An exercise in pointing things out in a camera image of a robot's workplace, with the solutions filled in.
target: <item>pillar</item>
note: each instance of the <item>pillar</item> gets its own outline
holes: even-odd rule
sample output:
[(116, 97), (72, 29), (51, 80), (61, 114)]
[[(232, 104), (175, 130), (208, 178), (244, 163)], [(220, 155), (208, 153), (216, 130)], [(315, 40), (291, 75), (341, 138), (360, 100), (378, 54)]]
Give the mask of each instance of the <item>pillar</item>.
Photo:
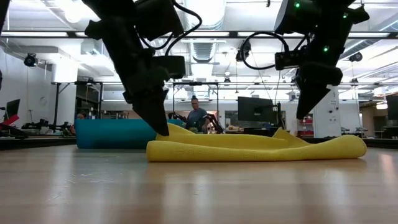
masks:
[[(75, 82), (77, 81), (78, 65), (71, 60), (59, 60), (56, 64), (52, 65), (53, 80), (55, 83)], [(53, 98), (55, 99), (56, 85), (53, 85)], [(76, 85), (69, 85), (58, 96), (58, 115), (57, 124), (64, 122), (74, 123), (75, 120), (75, 102), (76, 102)], [(54, 114), (55, 103), (51, 105)]]
[(338, 87), (328, 88), (329, 93), (313, 109), (315, 138), (341, 136)]

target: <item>ceiling light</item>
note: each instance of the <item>ceiling light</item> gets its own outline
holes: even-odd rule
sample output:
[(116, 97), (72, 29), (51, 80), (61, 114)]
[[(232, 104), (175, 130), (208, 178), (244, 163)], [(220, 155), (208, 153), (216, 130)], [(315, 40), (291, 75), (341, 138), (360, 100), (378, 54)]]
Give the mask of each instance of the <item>ceiling light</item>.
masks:
[(81, 5), (72, 0), (56, 0), (57, 5), (64, 13), (65, 19), (70, 23), (77, 23), (81, 20)]
[(385, 109), (388, 109), (388, 105), (387, 105), (387, 103), (378, 104), (378, 105), (376, 105), (376, 109), (385, 110)]
[(122, 85), (121, 82), (104, 82), (103, 85)]
[(19, 31), (3, 31), (2, 37), (68, 37), (66, 32), (19, 32)]
[[(238, 32), (238, 37), (248, 37), (250, 35), (252, 35), (254, 32)], [(293, 33), (293, 34), (285, 34), (284, 37), (303, 37), (304, 35), (302, 34), (298, 34), (298, 33)], [(270, 35), (267, 34), (259, 34), (256, 35), (256, 37), (269, 37), (269, 38), (273, 38)]]
[(107, 101), (107, 102), (120, 102), (120, 101), (123, 101), (123, 102), (125, 102), (126, 100), (125, 99), (120, 99), (120, 100), (102, 100), (102, 101)]
[(217, 31), (194, 31), (187, 35), (187, 37), (227, 37), (229, 32), (217, 32)]
[(84, 32), (76, 32), (75, 34), (78, 37), (87, 37), (87, 35)]
[(226, 40), (200, 40), (200, 39), (189, 39), (181, 40), (184, 44), (226, 44)]
[(352, 32), (348, 34), (348, 38), (370, 38), (370, 37), (387, 37), (388, 32)]

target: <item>metal frame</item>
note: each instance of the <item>metal frame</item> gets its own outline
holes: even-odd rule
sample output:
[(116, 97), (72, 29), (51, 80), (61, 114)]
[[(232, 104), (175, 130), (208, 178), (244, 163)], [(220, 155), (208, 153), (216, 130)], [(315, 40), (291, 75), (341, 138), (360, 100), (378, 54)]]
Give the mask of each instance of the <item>metal frame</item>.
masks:
[(215, 92), (216, 93), (216, 95), (217, 95), (217, 122), (220, 122), (220, 111), (219, 111), (219, 108), (218, 108), (218, 100), (219, 100), (219, 98), (218, 98), (218, 91), (220, 90), (220, 84), (218, 83), (218, 82), (173, 82), (173, 112), (175, 112), (174, 111), (174, 109), (175, 109), (175, 98), (174, 98), (174, 95), (181, 89), (181, 88), (179, 88), (178, 90), (177, 90), (177, 92), (175, 91), (175, 86), (176, 85), (189, 85), (189, 86), (202, 86), (202, 85), (207, 85), (207, 86), (209, 86), (209, 88), (211, 89), (211, 90), (213, 90), (212, 88), (211, 88), (211, 86), (210, 85), (215, 85), (215, 86), (217, 86), (217, 92)]
[[(102, 110), (102, 101), (103, 101), (103, 92), (104, 92), (104, 83), (103, 82), (59, 82), (59, 83), (53, 82), (51, 84), (57, 86), (57, 90), (55, 93), (55, 110), (54, 110), (53, 125), (55, 125), (55, 126), (57, 125), (59, 95), (69, 85), (87, 85), (87, 84), (100, 85), (101, 88), (99, 89), (99, 96), (98, 96), (98, 119), (102, 119), (101, 110)], [(60, 90), (60, 86), (62, 84), (66, 84), (66, 85)]]
[[(236, 31), (236, 30), (212, 30), (212, 31), (203, 31), (203, 30), (196, 30), (193, 31), (189, 36), (187, 36), (184, 39), (246, 39), (246, 35), (239, 35), (240, 32), (257, 32), (258, 30), (249, 30), (249, 31)], [(212, 33), (214, 35), (203, 35), (203, 33)], [(48, 33), (54, 33), (58, 35), (46, 35)], [(398, 39), (398, 32), (371, 32), (371, 31), (352, 31), (350, 32), (351, 36), (348, 37), (348, 40), (394, 40)], [(388, 34), (385, 36), (376, 36), (375, 34)], [(84, 33), (84, 31), (65, 31), (65, 30), (46, 30), (46, 31), (32, 31), (32, 30), (7, 30), (5, 34), (2, 35), (2, 37), (7, 37), (7, 38), (30, 38), (30, 39), (37, 39), (37, 38), (45, 38), (45, 39), (89, 39)], [(162, 39), (167, 39), (168, 36), (162, 36), (160, 37)], [(284, 39), (302, 39), (302, 35), (285, 35)], [(257, 36), (253, 37), (253, 39), (275, 39), (275, 37), (271, 36)]]

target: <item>security camera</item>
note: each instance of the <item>security camera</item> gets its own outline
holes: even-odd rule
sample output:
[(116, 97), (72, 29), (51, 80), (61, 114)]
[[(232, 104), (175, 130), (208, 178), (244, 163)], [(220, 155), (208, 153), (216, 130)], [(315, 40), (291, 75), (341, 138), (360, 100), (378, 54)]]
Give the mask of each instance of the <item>security camera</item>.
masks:
[(351, 56), (348, 58), (348, 60), (349, 60), (350, 62), (360, 62), (360, 61), (362, 61), (362, 58), (363, 58), (363, 56), (362, 56), (361, 52), (357, 52), (357, 53), (351, 55)]
[(36, 54), (35, 53), (28, 53), (25, 60), (24, 64), (28, 67), (34, 68), (39, 64), (39, 60), (37, 60)]
[(238, 50), (238, 53), (236, 54), (236, 61), (237, 62), (243, 62), (243, 60), (246, 60), (249, 57), (249, 52), (251, 51), (251, 44), (250, 41), (247, 42), (247, 44), (243, 45), (244, 41)]

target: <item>red object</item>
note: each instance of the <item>red object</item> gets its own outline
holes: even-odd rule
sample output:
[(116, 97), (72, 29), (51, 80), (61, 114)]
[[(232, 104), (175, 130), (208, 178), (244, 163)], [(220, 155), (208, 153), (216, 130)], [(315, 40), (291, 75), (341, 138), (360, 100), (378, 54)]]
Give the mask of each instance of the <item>red object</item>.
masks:
[(300, 124), (312, 124), (312, 119), (300, 120)]
[(299, 136), (313, 136), (313, 131), (298, 131)]
[(9, 119), (7, 119), (7, 120), (3, 121), (3, 123), (2, 123), (2, 124), (5, 124), (5, 125), (10, 125), (10, 124), (12, 124), (12, 123), (16, 122), (18, 119), (19, 119), (18, 115), (17, 115), (17, 114), (15, 114), (15, 115), (11, 116)]

